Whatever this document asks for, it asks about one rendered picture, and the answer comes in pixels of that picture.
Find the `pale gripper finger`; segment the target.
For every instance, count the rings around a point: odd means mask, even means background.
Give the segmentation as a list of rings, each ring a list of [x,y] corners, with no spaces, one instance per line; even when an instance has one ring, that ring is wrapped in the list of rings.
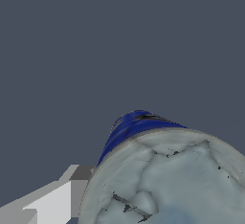
[[[0,224],[67,224],[79,207],[94,166],[70,165],[61,177],[0,208]]]

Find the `blue can with silver lid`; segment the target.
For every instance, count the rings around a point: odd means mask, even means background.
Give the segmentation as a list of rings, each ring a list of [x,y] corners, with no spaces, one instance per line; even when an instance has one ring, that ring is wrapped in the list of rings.
[[[90,176],[78,224],[245,224],[245,155],[151,112],[126,113]]]

